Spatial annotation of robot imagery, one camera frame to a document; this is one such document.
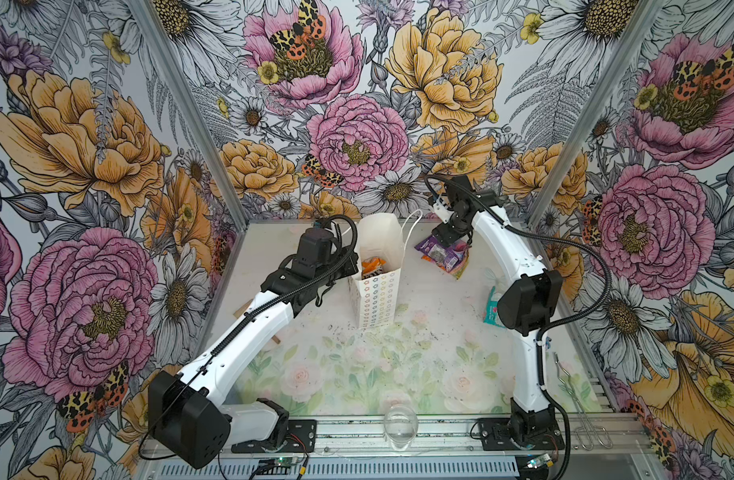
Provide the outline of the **teal snack packet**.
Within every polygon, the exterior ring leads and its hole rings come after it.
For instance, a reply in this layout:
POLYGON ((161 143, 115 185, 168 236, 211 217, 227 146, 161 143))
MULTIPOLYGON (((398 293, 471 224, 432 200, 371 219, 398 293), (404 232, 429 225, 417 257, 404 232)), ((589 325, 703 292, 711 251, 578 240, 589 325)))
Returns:
POLYGON ((498 328, 504 328, 502 321, 500 320, 498 302, 502 296, 502 293, 498 290, 497 286, 493 286, 488 294, 485 312, 483 315, 483 322, 487 325, 496 326, 498 328))

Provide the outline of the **red Fox's candy packet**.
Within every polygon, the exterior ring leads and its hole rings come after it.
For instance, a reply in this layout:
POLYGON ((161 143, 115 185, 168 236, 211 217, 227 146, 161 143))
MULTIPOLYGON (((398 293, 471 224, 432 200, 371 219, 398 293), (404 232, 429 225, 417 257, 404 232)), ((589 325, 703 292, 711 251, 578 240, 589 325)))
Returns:
POLYGON ((436 267, 441 269, 446 274, 451 275, 455 279, 460 279, 468 266, 467 257, 457 258, 453 256, 449 259, 445 259, 439 262, 427 255, 423 255, 422 259, 431 264, 434 264, 436 267))

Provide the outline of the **purple snack packet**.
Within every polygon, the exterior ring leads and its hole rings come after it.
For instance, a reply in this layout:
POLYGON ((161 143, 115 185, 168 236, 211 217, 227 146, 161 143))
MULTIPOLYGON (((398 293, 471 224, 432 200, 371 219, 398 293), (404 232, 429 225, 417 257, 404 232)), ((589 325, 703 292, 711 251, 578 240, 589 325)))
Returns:
POLYGON ((451 246, 445 247, 436 237, 433 235, 427 237, 415 246, 415 250, 420 252, 422 255, 427 255, 436 261, 443 261, 450 257, 467 257, 470 246, 464 240, 458 240, 451 246))

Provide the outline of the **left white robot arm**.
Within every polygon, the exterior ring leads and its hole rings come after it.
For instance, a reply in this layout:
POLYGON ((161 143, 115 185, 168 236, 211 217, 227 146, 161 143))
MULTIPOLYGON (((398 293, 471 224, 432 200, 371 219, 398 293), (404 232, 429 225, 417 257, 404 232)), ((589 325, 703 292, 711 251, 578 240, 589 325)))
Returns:
POLYGON ((227 446, 281 449, 291 434, 289 412, 259 398, 233 413, 223 405, 262 348, 310 303, 358 271, 356 223, 339 214, 314 222, 295 253, 261 284, 246 311, 205 353, 178 373, 160 373, 148 387, 148 431, 171 456, 201 469, 227 446))

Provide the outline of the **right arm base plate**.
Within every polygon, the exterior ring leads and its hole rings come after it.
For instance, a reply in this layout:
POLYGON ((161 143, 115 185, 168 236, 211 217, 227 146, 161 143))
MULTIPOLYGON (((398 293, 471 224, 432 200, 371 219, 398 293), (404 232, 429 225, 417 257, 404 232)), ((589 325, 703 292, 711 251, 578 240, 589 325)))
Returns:
POLYGON ((556 421, 547 430, 528 434, 525 440, 517 441, 509 428, 509 418, 484 417, 476 420, 470 434, 481 442, 485 451, 560 451, 565 448, 565 436, 556 421))

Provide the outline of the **orange snack packet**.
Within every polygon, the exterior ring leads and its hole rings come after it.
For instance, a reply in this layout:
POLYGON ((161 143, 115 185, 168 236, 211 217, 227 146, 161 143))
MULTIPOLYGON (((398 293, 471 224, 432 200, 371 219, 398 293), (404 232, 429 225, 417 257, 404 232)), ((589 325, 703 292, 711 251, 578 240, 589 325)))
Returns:
POLYGON ((386 261, 380 257, 371 257, 362 262, 362 279, 366 280, 386 272, 386 261))

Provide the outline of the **white paper bag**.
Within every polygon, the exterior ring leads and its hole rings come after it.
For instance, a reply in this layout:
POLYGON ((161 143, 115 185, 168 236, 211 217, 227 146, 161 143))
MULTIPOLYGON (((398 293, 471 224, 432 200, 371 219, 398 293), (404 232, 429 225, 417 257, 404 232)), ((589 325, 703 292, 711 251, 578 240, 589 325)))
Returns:
POLYGON ((394 321, 406 250, 422 218, 423 211, 416 209, 403 221, 395 214, 376 213, 357 224, 358 271, 349 279, 349 293, 360 329, 394 321), (362 262, 371 257, 383 258, 386 272, 363 280, 362 262))

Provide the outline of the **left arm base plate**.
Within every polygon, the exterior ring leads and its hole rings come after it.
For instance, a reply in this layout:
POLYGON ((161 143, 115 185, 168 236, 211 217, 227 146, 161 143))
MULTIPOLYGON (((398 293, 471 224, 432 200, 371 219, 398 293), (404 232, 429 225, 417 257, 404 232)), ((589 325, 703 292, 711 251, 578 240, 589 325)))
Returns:
POLYGON ((274 439, 248 441, 233 444, 234 454, 313 453, 316 447, 318 422, 312 419, 292 419, 282 443, 276 446, 274 439))

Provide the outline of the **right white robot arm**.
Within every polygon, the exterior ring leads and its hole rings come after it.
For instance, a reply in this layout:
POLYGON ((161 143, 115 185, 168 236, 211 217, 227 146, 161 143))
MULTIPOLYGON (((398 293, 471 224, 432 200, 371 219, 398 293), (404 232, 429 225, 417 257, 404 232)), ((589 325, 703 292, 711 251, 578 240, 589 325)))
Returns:
POLYGON ((432 175, 425 181, 429 203, 441 219, 432 232, 449 247, 464 237, 480 237, 500 264, 508 288, 497 304, 500 322, 514 342, 515 390, 505 431, 517 448, 534 447, 558 432, 556 408, 546 398, 541 329, 555 313, 563 278, 550 271, 511 222, 503 200, 491 191, 477 193, 466 175, 432 175))

